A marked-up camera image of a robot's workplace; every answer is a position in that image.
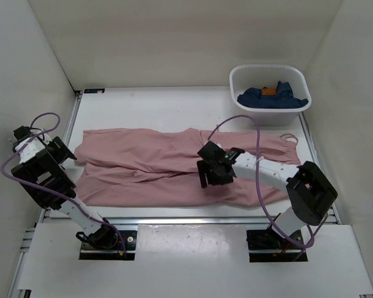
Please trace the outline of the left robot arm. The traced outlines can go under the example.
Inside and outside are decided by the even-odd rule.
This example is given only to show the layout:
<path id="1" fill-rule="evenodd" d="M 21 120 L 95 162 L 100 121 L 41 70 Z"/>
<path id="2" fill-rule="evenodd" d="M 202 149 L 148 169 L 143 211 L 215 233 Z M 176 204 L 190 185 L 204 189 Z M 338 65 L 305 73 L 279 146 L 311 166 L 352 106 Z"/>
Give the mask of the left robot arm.
<path id="1" fill-rule="evenodd" d="M 28 126 L 15 129 L 14 136 L 13 152 L 20 160 L 11 174 L 16 181 L 23 181 L 31 198 L 41 208 L 59 211 L 78 224 L 81 230 L 76 237 L 81 242 L 99 250 L 120 246 L 122 237 L 116 228 L 77 197 L 76 186 L 62 166 L 76 157 L 62 139 Z"/>

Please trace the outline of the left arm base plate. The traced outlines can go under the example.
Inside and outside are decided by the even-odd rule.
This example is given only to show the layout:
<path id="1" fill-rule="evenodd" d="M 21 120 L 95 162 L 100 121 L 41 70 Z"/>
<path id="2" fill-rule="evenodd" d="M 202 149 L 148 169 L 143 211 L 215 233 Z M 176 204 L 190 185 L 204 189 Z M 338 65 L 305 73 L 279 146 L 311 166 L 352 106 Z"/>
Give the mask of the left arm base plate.
<path id="1" fill-rule="evenodd" d="M 97 261 L 134 261 L 137 246 L 137 230 L 120 230 L 125 241 L 125 251 L 118 240 L 109 248 L 91 246 L 86 240 L 81 241 L 79 259 Z"/>

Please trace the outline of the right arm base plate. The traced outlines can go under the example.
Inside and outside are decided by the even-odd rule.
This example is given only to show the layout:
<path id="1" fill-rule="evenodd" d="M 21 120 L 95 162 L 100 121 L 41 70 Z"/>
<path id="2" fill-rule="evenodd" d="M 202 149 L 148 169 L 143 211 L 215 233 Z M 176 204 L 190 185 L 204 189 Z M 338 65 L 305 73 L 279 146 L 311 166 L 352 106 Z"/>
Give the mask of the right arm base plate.
<path id="1" fill-rule="evenodd" d="M 246 242 L 250 263 L 290 263 L 307 262 L 305 251 L 282 238 L 271 228 L 247 230 Z"/>

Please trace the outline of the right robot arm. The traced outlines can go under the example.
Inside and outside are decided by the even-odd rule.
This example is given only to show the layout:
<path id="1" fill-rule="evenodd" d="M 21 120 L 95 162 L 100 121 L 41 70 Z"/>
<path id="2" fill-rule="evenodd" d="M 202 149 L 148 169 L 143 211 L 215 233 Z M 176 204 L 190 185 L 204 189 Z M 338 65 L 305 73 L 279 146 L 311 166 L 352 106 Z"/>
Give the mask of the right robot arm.
<path id="1" fill-rule="evenodd" d="M 225 151 L 211 141 L 198 151 L 198 156 L 201 158 L 197 166 L 203 188 L 229 184 L 235 178 L 253 180 L 264 212 L 267 209 L 260 183 L 287 193 L 291 206 L 269 220 L 270 225 L 262 236 L 274 248 L 281 248 L 287 242 L 298 248 L 311 247 L 315 240 L 311 228 L 323 225 L 338 197 L 337 190 L 311 161 L 302 165 L 284 165 L 240 148 Z"/>

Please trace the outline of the pink trousers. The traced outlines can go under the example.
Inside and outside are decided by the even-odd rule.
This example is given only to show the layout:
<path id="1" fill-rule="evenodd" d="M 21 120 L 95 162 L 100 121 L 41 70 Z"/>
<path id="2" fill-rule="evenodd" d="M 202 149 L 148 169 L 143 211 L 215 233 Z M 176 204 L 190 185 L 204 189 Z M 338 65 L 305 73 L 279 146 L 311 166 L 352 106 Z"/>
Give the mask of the pink trousers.
<path id="1" fill-rule="evenodd" d="M 198 151 L 211 140 L 225 149 L 241 148 L 266 159 L 297 165 L 298 140 L 255 132 L 186 129 L 163 133 L 150 129 L 87 130 L 75 156 L 83 173 L 76 194 L 87 205 L 100 207 L 201 207 L 233 205 L 255 208 L 259 200 L 273 203 L 284 192 L 248 179 L 202 188 Z"/>

